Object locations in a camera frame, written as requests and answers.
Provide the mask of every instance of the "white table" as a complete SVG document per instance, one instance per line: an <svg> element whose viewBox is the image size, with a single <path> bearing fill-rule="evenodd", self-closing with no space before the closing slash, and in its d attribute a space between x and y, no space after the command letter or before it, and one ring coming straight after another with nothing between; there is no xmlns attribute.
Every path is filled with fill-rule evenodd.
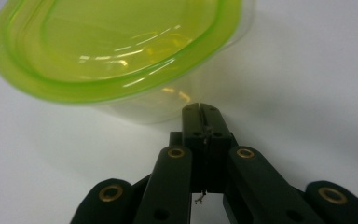
<svg viewBox="0 0 358 224"><path fill-rule="evenodd" d="M293 186L330 180L358 196L358 1L259 0L205 103L240 144L259 149ZM0 78L0 224L69 223L89 190L148 175L180 119L137 125L36 100ZM221 196L192 223L228 223Z"/></svg>

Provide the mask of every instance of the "green plastic lid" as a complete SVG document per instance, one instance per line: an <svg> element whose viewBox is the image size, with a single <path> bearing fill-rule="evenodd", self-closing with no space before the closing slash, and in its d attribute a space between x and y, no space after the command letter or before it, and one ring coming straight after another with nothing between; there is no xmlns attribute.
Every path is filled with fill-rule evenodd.
<svg viewBox="0 0 358 224"><path fill-rule="evenodd" d="M8 0L0 74L51 101L123 98L200 64L240 16L241 0Z"/></svg>

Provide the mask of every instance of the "plastic container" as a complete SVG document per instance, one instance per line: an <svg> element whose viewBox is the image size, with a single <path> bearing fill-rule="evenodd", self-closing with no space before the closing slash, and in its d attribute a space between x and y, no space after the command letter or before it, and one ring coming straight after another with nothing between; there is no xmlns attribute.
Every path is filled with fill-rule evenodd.
<svg viewBox="0 0 358 224"><path fill-rule="evenodd" d="M249 27L253 0L8 0L0 74L35 97L147 123L201 100L200 65Z"/></svg>

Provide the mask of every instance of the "brass grommet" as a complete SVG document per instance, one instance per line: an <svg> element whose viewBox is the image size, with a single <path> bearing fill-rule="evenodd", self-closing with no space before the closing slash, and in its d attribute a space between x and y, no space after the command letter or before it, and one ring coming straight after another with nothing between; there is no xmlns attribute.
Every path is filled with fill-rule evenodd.
<svg viewBox="0 0 358 224"><path fill-rule="evenodd" d="M108 191L111 189L115 191L112 195L108 194ZM101 189L100 194L99 194L101 201L103 201L105 203L110 203L112 201L115 201L115 200L119 199L121 197L121 195L123 195L123 188L117 184L110 185L110 186L107 186L107 187Z"/></svg>
<svg viewBox="0 0 358 224"><path fill-rule="evenodd" d="M343 193L339 192L336 189L319 188L318 193L322 196L322 198L324 198L330 203L342 205L348 202L347 196L345 196Z"/></svg>
<svg viewBox="0 0 358 224"><path fill-rule="evenodd" d="M237 150L237 154L242 157L242 158L245 158L245 159L251 159L255 156L255 153L251 150L251 149L248 149L248 148L240 148Z"/></svg>
<svg viewBox="0 0 358 224"><path fill-rule="evenodd" d="M168 156L177 159L185 156L185 152L181 148L172 148L168 150Z"/></svg>

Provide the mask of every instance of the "white surface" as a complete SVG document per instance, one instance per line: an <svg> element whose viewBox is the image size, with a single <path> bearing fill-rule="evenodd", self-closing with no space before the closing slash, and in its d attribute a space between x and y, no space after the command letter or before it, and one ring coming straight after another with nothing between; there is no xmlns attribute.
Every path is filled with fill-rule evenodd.
<svg viewBox="0 0 358 224"><path fill-rule="evenodd" d="M208 66L222 78L205 103L242 145L300 189L326 179L358 196L358 1L259 0L250 33ZM142 126L39 101L0 78L0 224L69 223L98 182L148 175L180 130L179 118ZM218 197L192 216L228 223Z"/></svg>

